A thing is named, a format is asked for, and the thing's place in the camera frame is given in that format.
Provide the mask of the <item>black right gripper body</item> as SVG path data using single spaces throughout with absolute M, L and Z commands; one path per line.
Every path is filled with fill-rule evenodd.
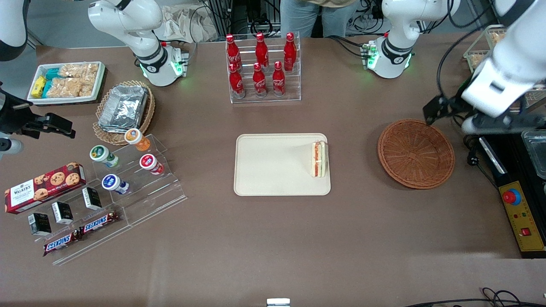
M 39 138 L 40 132 L 26 127 L 38 117 L 30 109 L 33 103 L 21 99 L 0 90 L 1 93 L 1 111 L 0 111 L 0 131 L 4 134 L 17 134 Z

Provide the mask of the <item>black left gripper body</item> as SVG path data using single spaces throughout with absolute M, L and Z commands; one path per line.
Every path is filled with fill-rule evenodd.
M 449 112 L 470 112 L 473 110 L 472 105 L 470 105 L 466 100 L 462 98 L 462 93 L 468 88 L 470 82 L 472 81 L 472 76 L 466 78 L 466 80 L 459 86 L 456 94 L 452 98 L 448 99 L 448 111 Z

